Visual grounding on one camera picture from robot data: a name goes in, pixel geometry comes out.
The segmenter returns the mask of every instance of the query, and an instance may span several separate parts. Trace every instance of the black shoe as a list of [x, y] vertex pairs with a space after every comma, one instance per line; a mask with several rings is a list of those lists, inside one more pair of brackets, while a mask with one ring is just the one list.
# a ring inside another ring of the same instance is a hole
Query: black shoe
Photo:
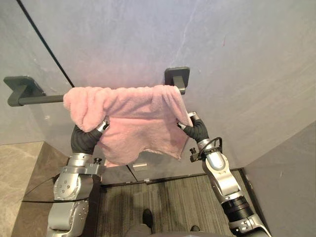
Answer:
[[145, 224], [146, 226], [148, 226], [153, 233], [153, 215], [152, 212], [149, 209], [145, 209], [143, 212], [143, 224]]
[[192, 226], [190, 231], [201, 231], [198, 226]]

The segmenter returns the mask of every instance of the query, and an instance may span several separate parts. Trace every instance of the floor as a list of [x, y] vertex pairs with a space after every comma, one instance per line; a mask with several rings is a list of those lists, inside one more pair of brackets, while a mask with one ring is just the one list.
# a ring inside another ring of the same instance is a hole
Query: floor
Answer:
[[[250, 203], [239, 171], [233, 171]], [[122, 237], [142, 212], [154, 215], [154, 233], [188, 231], [192, 225], [210, 233], [233, 236], [228, 221], [206, 175], [156, 184], [134, 184], [108, 188], [101, 196], [98, 237]]]

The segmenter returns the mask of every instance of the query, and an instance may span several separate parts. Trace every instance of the pink towel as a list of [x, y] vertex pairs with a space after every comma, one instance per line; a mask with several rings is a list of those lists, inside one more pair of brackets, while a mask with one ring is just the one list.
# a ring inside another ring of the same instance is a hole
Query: pink towel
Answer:
[[98, 143], [108, 167], [131, 163], [142, 151], [180, 159], [188, 137], [177, 121], [192, 126], [179, 89], [169, 85], [75, 87], [64, 95], [64, 106], [85, 132], [109, 116], [110, 127]]

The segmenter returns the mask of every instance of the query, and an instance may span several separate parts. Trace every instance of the marble wall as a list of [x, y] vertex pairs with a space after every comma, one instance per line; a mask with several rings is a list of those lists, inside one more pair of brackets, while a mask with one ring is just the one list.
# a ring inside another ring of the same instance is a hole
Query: marble wall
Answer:
[[0, 146], [0, 237], [11, 235], [43, 142]]

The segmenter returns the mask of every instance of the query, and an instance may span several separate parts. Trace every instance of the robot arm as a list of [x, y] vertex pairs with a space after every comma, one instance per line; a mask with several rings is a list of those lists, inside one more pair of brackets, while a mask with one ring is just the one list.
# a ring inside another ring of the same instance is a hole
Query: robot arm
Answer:
[[92, 175], [101, 175], [105, 169], [100, 158], [92, 160], [92, 154], [109, 124], [106, 119], [87, 133], [75, 126], [71, 137], [73, 154], [61, 168], [54, 184], [55, 203], [48, 215], [47, 237], [78, 237], [82, 234], [93, 187]]
[[194, 126], [178, 126], [197, 142], [199, 153], [190, 149], [191, 162], [202, 160], [202, 167], [236, 236], [271, 237], [258, 214], [253, 213], [238, 182], [229, 170], [227, 158], [222, 154], [222, 138], [209, 139], [203, 121], [195, 112], [189, 114]]

